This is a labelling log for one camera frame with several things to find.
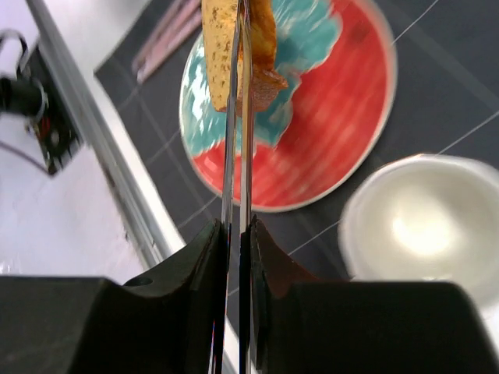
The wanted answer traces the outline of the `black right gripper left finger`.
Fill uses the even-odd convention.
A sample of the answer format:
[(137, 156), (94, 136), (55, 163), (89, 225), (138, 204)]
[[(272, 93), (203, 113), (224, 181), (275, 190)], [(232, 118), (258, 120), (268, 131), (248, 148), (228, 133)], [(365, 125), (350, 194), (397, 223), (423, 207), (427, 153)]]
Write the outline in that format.
[(1, 279), (4, 373), (219, 373), (225, 321), (220, 221), (148, 271)]

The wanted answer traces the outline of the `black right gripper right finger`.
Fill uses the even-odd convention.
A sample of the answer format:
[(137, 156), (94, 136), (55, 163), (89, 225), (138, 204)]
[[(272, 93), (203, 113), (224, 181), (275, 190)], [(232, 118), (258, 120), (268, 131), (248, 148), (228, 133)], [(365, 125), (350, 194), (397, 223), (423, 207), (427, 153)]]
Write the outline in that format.
[(260, 219), (248, 236), (261, 372), (497, 372), (494, 346), (458, 285), (321, 280), (280, 249)]

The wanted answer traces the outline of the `toasted bread slice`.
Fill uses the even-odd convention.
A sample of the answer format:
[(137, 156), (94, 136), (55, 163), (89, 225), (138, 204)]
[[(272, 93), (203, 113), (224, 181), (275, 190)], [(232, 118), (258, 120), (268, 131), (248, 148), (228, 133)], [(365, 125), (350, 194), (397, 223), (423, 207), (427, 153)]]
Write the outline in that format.
[[(237, 1), (201, 2), (203, 44), (211, 103), (227, 109)], [(278, 93), (288, 87), (274, 69), (277, 34), (270, 0), (249, 2), (253, 63), (253, 109), (266, 111)]]

